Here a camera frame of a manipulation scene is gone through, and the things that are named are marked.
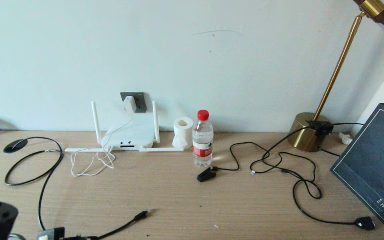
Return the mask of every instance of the tangled white cable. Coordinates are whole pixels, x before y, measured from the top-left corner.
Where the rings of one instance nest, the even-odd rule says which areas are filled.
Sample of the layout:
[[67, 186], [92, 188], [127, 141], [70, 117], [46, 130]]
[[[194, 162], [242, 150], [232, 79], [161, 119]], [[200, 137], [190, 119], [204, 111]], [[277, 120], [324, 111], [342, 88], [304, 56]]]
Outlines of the tangled white cable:
[[[73, 167], [75, 166], [76, 154], [78, 154], [79, 152], [88, 150], [88, 149], [92, 149], [93, 147], [89, 147], [89, 148], [86, 148], [86, 149], [81, 149], [81, 150], [78, 150], [78, 151], [76, 151], [76, 152], [70, 154], [70, 163], [72, 164], [72, 168], [70, 169], [70, 174], [72, 174], [72, 176], [74, 176], [74, 177], [79, 177], [79, 176], [82, 176], [82, 175], [84, 175], [84, 176], [94, 176], [94, 175], [99, 174], [99, 173], [100, 173], [103, 169], [105, 169], [106, 167], [109, 167], [109, 168], [113, 169], [113, 168], [114, 168], [114, 166], [113, 166], [113, 161], [116, 159], [116, 157], [115, 157], [115, 155], [113, 155], [113, 154], [111, 153], [112, 148], [110, 148], [110, 149], [108, 150], [108, 152], [106, 152], [106, 151], [105, 151], [105, 146], [108, 144], [109, 140], [111, 139], [112, 134], [113, 134], [114, 132], [118, 131], [119, 129], [125, 127], [128, 123], [130, 123], [130, 121], [131, 121], [132, 119], [133, 119], [133, 116], [131, 115], [130, 120], [128, 120], [127, 123], [125, 123], [124, 125], [120, 126], [119, 128], [117, 128], [117, 129], [115, 129], [115, 130], [113, 130], [113, 131], [111, 132], [111, 135], [109, 135], [108, 141], [106, 142], [106, 144], [105, 144], [104, 146], [102, 146], [102, 150], [103, 150], [103, 152], [105, 153], [106, 156], [104, 156], [103, 158], [100, 158], [100, 157], [99, 157], [99, 152], [96, 152], [96, 154], [95, 154], [95, 155], [93, 156], [93, 158], [91, 159], [91, 163], [90, 163], [90, 165], [88, 165], [88, 167], [87, 167], [84, 171], [82, 171], [82, 173], [73, 173]], [[98, 160], [100, 160], [100, 161], [103, 163], [103, 166], [102, 166], [97, 172], [95, 172], [95, 173], [92, 173], [92, 174], [90, 174], [90, 173], [86, 173], [87, 170], [93, 165], [94, 159], [96, 159], [96, 158], [97, 158]], [[106, 163], [105, 158], [108, 158], [108, 160], [109, 160], [109, 164]]]

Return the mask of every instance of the desk surface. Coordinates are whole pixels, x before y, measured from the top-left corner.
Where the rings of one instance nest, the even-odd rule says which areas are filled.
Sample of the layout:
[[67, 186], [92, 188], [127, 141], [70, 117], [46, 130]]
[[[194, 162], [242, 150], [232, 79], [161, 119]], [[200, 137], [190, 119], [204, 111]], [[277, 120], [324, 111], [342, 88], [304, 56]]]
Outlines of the desk surface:
[[[161, 133], [162, 142], [157, 146], [169, 146], [173, 135]], [[214, 165], [235, 167], [229, 152], [233, 143], [254, 141], [268, 148], [285, 135], [216, 133]], [[4, 177], [23, 156], [38, 150], [56, 149], [56, 146], [38, 139], [12, 154], [4, 154], [2, 150], [14, 140], [32, 136], [53, 138], [63, 149], [97, 146], [94, 132], [0, 132], [0, 201], [18, 208], [19, 216], [12, 232], [28, 240], [35, 239], [41, 230], [37, 208], [44, 179], [9, 187], [4, 184]], [[332, 152], [345, 148], [334, 136], [329, 136], [324, 145]], [[97, 176], [78, 178], [70, 175], [70, 153], [66, 153], [44, 193], [44, 226], [64, 226], [67, 237], [99, 236], [151, 208], [153, 211], [148, 218], [107, 239], [384, 239], [384, 225], [330, 173], [335, 156], [301, 152], [284, 142], [273, 150], [272, 162], [278, 160], [275, 153], [279, 151], [311, 158], [318, 167], [315, 182], [323, 198], [313, 199], [304, 185], [299, 186], [297, 198], [303, 209], [321, 219], [334, 221], [350, 222], [370, 216], [377, 228], [365, 231], [356, 226], [326, 224], [306, 217], [292, 199], [296, 178], [280, 171], [250, 175], [250, 163], [262, 156], [262, 151], [251, 145], [234, 148], [239, 171], [219, 170], [216, 178], [203, 183], [198, 182], [196, 176], [204, 168], [193, 165], [190, 149], [185, 152], [115, 152], [114, 170], [107, 168]], [[93, 153], [78, 155], [75, 172], [86, 167], [92, 156]], [[38, 176], [57, 158], [58, 154], [53, 152], [32, 157], [12, 173], [11, 181]], [[312, 176], [312, 166], [305, 160], [286, 156], [281, 165], [306, 178]], [[255, 165], [258, 170], [264, 167], [260, 163]]]

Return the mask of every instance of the paper towel roll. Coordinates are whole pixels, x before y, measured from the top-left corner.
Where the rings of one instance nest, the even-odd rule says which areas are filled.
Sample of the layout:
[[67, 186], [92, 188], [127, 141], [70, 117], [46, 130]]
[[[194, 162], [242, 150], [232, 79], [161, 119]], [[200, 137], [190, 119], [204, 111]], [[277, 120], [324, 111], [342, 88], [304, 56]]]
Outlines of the paper towel roll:
[[193, 120], [188, 117], [179, 117], [174, 121], [173, 146], [186, 149], [192, 146]]

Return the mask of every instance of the wall socket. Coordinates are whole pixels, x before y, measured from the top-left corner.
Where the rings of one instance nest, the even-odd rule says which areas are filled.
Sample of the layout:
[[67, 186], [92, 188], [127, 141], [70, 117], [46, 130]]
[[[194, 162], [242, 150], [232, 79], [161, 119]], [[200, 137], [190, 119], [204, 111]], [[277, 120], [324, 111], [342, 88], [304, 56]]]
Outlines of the wall socket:
[[122, 101], [125, 100], [126, 97], [131, 96], [134, 97], [134, 102], [136, 102], [136, 113], [146, 112], [146, 102], [145, 102], [145, 94], [143, 92], [125, 92], [121, 93]]

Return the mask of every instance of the water bottle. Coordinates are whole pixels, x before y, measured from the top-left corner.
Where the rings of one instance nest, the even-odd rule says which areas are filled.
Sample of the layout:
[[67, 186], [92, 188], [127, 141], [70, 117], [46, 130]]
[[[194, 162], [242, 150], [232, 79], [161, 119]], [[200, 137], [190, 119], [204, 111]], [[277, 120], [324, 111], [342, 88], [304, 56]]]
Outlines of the water bottle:
[[198, 111], [198, 120], [193, 125], [193, 162], [200, 167], [208, 167], [213, 160], [214, 129], [207, 110]]

